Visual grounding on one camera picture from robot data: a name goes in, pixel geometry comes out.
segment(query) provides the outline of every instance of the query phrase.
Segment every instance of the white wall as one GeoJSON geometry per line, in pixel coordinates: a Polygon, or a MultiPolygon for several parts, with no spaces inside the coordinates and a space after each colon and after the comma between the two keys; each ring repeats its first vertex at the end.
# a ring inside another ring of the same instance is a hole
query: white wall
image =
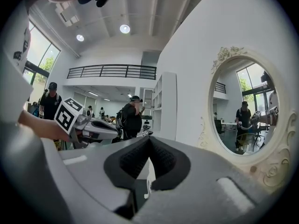
{"type": "Polygon", "coordinates": [[[96,113],[94,114],[95,117],[99,117],[99,112],[101,107],[105,110],[105,115],[109,116],[115,116],[116,113],[121,110],[127,102],[114,102],[114,101],[106,101],[103,99],[97,99],[97,105],[96,105],[96,113]]]}
{"type": "Polygon", "coordinates": [[[125,78],[125,77],[82,77],[64,79],[64,85],[112,85],[112,86],[126,86],[126,87],[147,87],[154,88],[156,80],[139,79],[139,78],[125,78]]]}
{"type": "Polygon", "coordinates": [[[228,95],[219,91],[214,91],[214,98],[218,98],[218,99],[228,99],[228,95]]]}
{"type": "Polygon", "coordinates": [[[73,67],[101,64],[141,65],[143,52],[146,50],[162,50],[165,39],[151,36],[117,36],[101,41],[81,53],[81,57],[73,67]]]}
{"type": "Polygon", "coordinates": [[[183,112],[178,112],[176,141],[197,144],[213,60],[221,47],[231,46],[245,46],[272,62],[292,94],[291,108],[299,111],[298,35],[280,6],[273,0],[202,0],[170,39],[157,66],[158,77],[163,71],[177,74],[178,111],[183,112]]]}
{"type": "Polygon", "coordinates": [[[225,84],[227,100],[217,99],[218,118],[223,118],[225,122],[234,123],[237,109],[242,106],[242,91],[236,69],[220,76],[221,81],[225,84]]]}
{"type": "Polygon", "coordinates": [[[142,50],[133,48],[99,48],[98,50],[82,52],[81,55],[72,67],[102,64],[141,65],[142,50]]]}
{"type": "Polygon", "coordinates": [[[62,99],[69,96],[69,92],[67,89],[63,88],[63,85],[65,84],[67,75],[69,73],[69,68],[75,61],[76,58],[73,54],[62,50],[59,53],[47,80],[46,88],[48,88],[50,82],[57,83],[57,93],[62,97],[62,99]]]}

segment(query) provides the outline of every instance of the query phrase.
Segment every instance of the window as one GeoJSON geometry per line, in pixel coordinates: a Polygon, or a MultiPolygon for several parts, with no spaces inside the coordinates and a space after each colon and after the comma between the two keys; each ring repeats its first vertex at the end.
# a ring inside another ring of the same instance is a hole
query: window
{"type": "Polygon", "coordinates": [[[239,82],[241,86],[241,90],[243,91],[248,91],[252,89],[249,74],[247,72],[247,69],[243,69],[239,72],[237,72],[238,77],[239,77],[239,82]]]}
{"type": "Polygon", "coordinates": [[[33,28],[30,32],[31,42],[27,60],[29,60],[34,65],[39,66],[43,55],[48,50],[51,43],[39,32],[39,30],[37,30],[37,28],[33,28]]]}
{"type": "Polygon", "coordinates": [[[29,22],[31,42],[23,77],[33,86],[28,101],[38,102],[43,95],[51,68],[60,50],[55,47],[33,23],[29,22]]]}
{"type": "Polygon", "coordinates": [[[51,68],[60,52],[31,22],[29,22],[31,32],[30,47],[27,60],[32,64],[50,72],[51,68]]]}
{"type": "Polygon", "coordinates": [[[267,84],[267,82],[265,82],[265,83],[261,82],[261,76],[265,70],[260,65],[253,64],[253,65],[247,67],[247,71],[248,71],[253,89],[256,87],[259,87],[261,85],[267,84]]]}
{"type": "Polygon", "coordinates": [[[256,63],[237,72],[243,100],[247,101],[251,114],[259,110],[265,115],[268,109],[268,99],[272,91],[268,86],[264,86],[267,82],[261,82],[263,73],[264,69],[256,63]]]}

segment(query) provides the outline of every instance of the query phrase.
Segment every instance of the person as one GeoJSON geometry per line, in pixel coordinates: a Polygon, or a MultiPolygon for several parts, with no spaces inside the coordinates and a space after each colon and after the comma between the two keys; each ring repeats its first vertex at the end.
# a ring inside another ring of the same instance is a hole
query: person
{"type": "MultiPolygon", "coordinates": [[[[30,46],[30,30],[28,11],[38,0],[23,0],[13,11],[6,22],[0,37],[0,96],[11,96],[16,90],[18,95],[10,99],[2,99],[0,120],[5,123],[16,123],[29,126],[38,137],[48,139],[62,139],[69,141],[69,136],[53,120],[39,119],[23,110],[33,88],[23,78],[22,72],[27,60],[30,46]]],[[[65,2],[71,0],[50,0],[52,2],[65,2]]],[[[78,0],[81,4],[91,0],[78,0]]],[[[105,4],[107,0],[97,0],[105,4]]]]}
{"type": "Polygon", "coordinates": [[[111,121],[109,115],[106,115],[106,117],[105,117],[105,121],[108,122],[108,123],[111,121]]]}
{"type": "Polygon", "coordinates": [[[45,89],[45,90],[43,91],[43,94],[45,94],[45,93],[47,93],[47,92],[48,92],[48,89],[45,89]]]}
{"type": "Polygon", "coordinates": [[[44,93],[40,104],[39,112],[43,112],[44,119],[54,120],[56,111],[61,103],[61,97],[57,94],[57,84],[51,82],[49,84],[49,91],[44,93]]]}
{"type": "Polygon", "coordinates": [[[91,105],[88,106],[87,116],[90,116],[90,117],[94,118],[93,108],[92,108],[91,105]]]}
{"type": "Polygon", "coordinates": [[[247,101],[242,102],[242,107],[237,110],[236,116],[235,116],[235,122],[237,123],[237,137],[235,142],[235,150],[236,151],[243,151],[242,145],[239,143],[238,139],[239,136],[245,133],[248,133],[248,130],[241,129],[241,126],[244,128],[249,127],[249,121],[251,117],[250,109],[248,109],[248,103],[247,101]]]}
{"type": "MultiPolygon", "coordinates": [[[[143,104],[143,100],[142,99],[140,99],[140,105],[142,106],[142,104],[143,104]]],[[[140,110],[140,116],[142,116],[142,113],[145,111],[145,106],[143,106],[142,107],[142,109],[140,110]]]]}
{"type": "MultiPolygon", "coordinates": [[[[277,108],[279,108],[279,106],[278,106],[278,97],[277,97],[277,93],[276,93],[276,89],[275,89],[274,83],[273,83],[271,77],[268,75],[268,73],[266,71],[264,71],[263,75],[261,76],[261,81],[262,82],[266,81],[268,87],[271,90],[273,90],[273,92],[269,96],[267,114],[264,115],[264,116],[261,116],[261,118],[260,118],[259,121],[262,122],[262,123],[270,124],[270,122],[271,122],[270,119],[269,119],[269,116],[271,115],[270,110],[272,108],[274,108],[275,106],[277,108]]],[[[275,127],[276,127],[276,123],[270,124],[268,133],[266,134],[266,137],[265,137],[265,139],[263,141],[263,144],[262,144],[261,148],[270,141],[270,139],[273,136],[273,132],[275,130],[275,127]]]]}
{"type": "Polygon", "coordinates": [[[100,117],[102,118],[102,120],[105,120],[105,111],[104,111],[104,108],[101,107],[101,110],[100,110],[100,117]]]}
{"type": "Polygon", "coordinates": [[[123,140],[129,140],[135,138],[141,130],[142,119],[139,113],[140,99],[138,96],[134,95],[130,103],[123,107],[123,140]]]}

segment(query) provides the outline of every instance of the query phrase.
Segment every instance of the white shelf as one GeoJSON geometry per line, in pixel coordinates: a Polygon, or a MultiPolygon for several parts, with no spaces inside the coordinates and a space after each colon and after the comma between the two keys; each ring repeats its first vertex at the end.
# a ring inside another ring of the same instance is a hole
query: white shelf
{"type": "Polygon", "coordinates": [[[154,94],[154,95],[153,95],[153,97],[154,97],[153,99],[155,99],[160,93],[162,93],[162,90],[160,90],[159,93],[157,93],[157,94],[156,94],[156,93],[153,93],[153,94],[154,94]]]}
{"type": "Polygon", "coordinates": [[[175,140],[177,128],[177,77],[175,73],[163,72],[155,86],[152,105],[153,131],[161,138],[175,140]]]}

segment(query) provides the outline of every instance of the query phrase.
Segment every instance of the black padded cutout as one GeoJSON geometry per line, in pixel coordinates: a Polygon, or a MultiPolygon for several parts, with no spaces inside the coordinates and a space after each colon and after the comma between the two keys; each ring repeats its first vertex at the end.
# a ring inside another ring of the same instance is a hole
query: black padded cutout
{"type": "Polygon", "coordinates": [[[146,136],[106,158],[104,171],[114,186],[134,190],[135,179],[150,158],[155,169],[153,190],[176,188],[188,175],[191,163],[181,151],[146,136]]]}

